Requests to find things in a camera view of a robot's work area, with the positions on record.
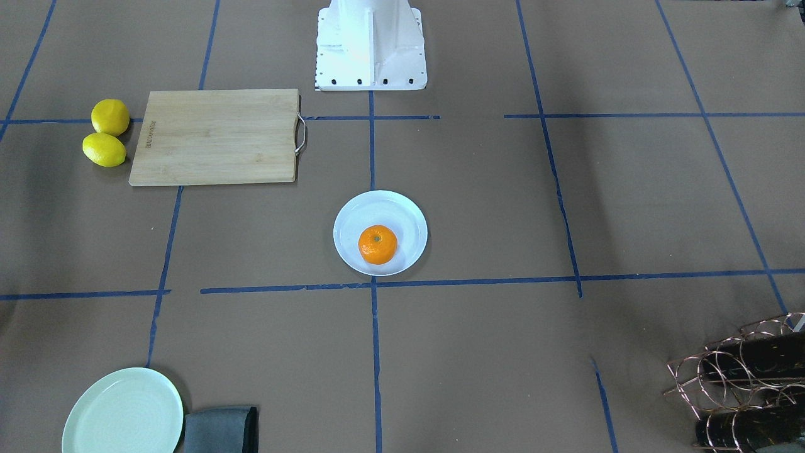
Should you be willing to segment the light blue plate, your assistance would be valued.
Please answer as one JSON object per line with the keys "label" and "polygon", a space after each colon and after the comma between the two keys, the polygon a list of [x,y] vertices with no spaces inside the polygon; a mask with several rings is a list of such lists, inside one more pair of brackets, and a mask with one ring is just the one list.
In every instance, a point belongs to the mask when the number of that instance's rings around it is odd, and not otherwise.
{"label": "light blue plate", "polygon": [[[377,225],[390,229],[397,240],[394,254],[382,264],[365,260],[359,249],[362,233]],[[340,258],[352,269],[368,276],[391,276],[409,269],[423,255],[428,224],[419,206],[405,195],[368,191],[340,209],[333,225],[333,243]]]}

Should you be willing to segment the orange fruit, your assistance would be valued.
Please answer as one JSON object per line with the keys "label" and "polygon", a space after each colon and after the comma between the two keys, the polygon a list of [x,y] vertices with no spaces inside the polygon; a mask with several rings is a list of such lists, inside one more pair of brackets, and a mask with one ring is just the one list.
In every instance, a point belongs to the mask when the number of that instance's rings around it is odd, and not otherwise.
{"label": "orange fruit", "polygon": [[393,259],[399,246],[397,235],[386,225],[372,225],[358,236],[358,250],[369,264],[382,265]]}

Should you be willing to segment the light green plate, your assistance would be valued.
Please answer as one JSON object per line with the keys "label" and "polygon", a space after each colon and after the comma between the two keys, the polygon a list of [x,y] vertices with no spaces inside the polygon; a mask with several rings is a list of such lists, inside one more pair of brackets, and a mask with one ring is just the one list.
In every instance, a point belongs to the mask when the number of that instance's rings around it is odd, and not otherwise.
{"label": "light green plate", "polygon": [[63,452],[173,452],[184,407],[169,378],[150,368],[109,373],[75,402],[66,419]]}

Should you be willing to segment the wooden cutting board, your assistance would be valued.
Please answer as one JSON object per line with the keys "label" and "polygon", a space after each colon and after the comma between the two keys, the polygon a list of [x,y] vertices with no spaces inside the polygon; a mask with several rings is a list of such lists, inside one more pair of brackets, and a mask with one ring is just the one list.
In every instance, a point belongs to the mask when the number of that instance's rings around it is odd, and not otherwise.
{"label": "wooden cutting board", "polygon": [[129,183],[291,183],[306,140],[296,88],[152,91]]}

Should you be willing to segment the folded grey cloth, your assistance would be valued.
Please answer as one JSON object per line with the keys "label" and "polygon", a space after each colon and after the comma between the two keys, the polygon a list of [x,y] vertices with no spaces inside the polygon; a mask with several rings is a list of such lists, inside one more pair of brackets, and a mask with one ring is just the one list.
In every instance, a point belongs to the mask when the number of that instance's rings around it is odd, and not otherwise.
{"label": "folded grey cloth", "polygon": [[185,416],[184,452],[258,452],[258,407],[219,406]]}

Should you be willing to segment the yellow lemon far side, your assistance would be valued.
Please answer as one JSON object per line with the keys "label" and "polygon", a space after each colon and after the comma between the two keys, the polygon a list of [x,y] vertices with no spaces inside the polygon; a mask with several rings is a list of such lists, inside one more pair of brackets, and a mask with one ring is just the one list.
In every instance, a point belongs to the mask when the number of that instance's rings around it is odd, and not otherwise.
{"label": "yellow lemon far side", "polygon": [[92,163],[101,167],[116,167],[127,157],[126,146],[121,140],[101,132],[87,135],[82,141],[82,151]]}

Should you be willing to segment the yellow lemon near board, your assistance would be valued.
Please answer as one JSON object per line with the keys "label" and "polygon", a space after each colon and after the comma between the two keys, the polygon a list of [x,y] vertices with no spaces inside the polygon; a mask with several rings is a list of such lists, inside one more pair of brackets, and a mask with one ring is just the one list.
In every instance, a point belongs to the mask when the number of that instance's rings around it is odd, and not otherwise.
{"label": "yellow lemon near board", "polygon": [[131,118],[123,100],[103,99],[92,107],[90,121],[95,132],[120,137],[129,129]]}

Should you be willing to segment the dark wine bottle middle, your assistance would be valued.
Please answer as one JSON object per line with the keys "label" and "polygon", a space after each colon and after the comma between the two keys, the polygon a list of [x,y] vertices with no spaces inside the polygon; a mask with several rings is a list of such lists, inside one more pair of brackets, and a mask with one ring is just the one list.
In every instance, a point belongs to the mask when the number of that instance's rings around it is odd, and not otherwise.
{"label": "dark wine bottle middle", "polygon": [[695,434],[710,452],[803,452],[803,405],[717,413],[699,420]]}

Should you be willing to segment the dark wine bottle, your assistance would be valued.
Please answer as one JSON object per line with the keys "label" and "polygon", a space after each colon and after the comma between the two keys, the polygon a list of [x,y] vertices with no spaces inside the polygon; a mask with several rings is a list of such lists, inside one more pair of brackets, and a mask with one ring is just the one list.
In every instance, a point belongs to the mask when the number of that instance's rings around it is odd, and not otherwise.
{"label": "dark wine bottle", "polygon": [[702,358],[701,373],[714,382],[803,379],[804,333],[788,333],[719,346]]}
{"label": "dark wine bottle", "polygon": [[803,405],[717,413],[699,420],[695,434],[710,452],[803,452]]}

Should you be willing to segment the dark wine bottle upper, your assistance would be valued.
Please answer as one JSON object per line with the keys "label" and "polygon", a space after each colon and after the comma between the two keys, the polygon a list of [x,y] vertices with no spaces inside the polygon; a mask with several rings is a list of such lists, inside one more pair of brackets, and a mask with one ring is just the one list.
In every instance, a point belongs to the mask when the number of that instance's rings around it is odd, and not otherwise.
{"label": "dark wine bottle upper", "polygon": [[788,333],[719,346],[702,358],[701,373],[714,382],[803,379],[804,333]]}

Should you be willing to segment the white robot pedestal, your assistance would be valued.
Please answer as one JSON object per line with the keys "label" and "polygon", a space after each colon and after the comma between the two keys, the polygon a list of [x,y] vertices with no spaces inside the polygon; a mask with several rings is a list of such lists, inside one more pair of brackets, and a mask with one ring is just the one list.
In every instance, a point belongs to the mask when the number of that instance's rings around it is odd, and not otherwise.
{"label": "white robot pedestal", "polygon": [[427,85],[423,18],[408,1],[331,1],[319,9],[316,90],[422,90]]}

